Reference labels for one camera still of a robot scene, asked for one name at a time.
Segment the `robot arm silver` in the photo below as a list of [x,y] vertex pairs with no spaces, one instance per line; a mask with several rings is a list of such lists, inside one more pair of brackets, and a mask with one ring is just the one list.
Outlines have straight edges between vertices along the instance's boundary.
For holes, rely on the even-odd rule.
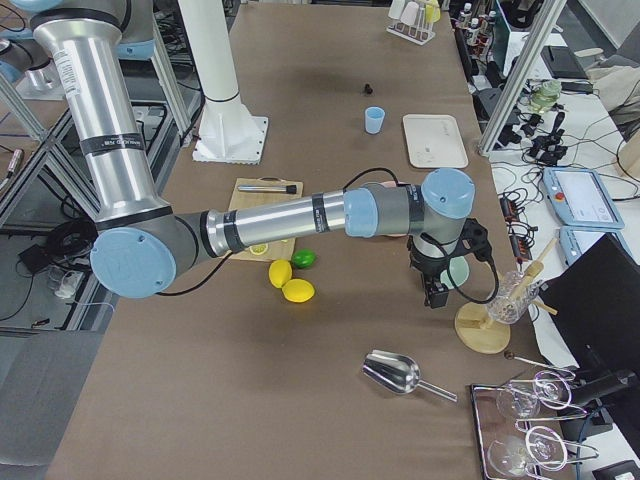
[[450,261],[480,252],[486,232],[471,217],[474,184],[451,168],[431,172],[420,185],[369,184],[248,209],[175,214],[156,190],[121,69],[124,59],[155,53],[152,4],[22,1],[19,8],[61,80],[100,202],[91,268],[117,295],[163,295],[204,260],[341,229],[352,237],[407,236],[425,302],[438,308],[447,301],[440,276]]

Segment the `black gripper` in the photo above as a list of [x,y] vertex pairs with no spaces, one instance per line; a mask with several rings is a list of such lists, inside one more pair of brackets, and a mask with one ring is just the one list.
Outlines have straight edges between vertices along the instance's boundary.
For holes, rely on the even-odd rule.
[[448,287],[441,280],[441,274],[449,266],[448,257],[416,235],[409,237],[408,250],[410,266],[421,274],[424,305],[444,307],[448,300]]

